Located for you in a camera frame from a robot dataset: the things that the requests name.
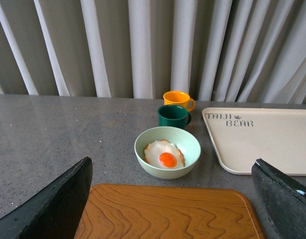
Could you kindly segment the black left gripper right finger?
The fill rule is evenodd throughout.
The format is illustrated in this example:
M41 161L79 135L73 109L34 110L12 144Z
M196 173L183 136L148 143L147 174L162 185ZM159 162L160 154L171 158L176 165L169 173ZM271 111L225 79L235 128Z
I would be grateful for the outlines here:
M306 186L262 159L251 169L262 205L279 236L306 239Z

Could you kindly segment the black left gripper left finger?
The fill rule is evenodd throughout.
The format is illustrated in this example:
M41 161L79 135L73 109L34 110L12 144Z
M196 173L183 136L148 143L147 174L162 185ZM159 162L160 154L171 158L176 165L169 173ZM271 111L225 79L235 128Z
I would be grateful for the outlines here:
M93 164L84 157L0 219L0 239L72 239L89 197Z

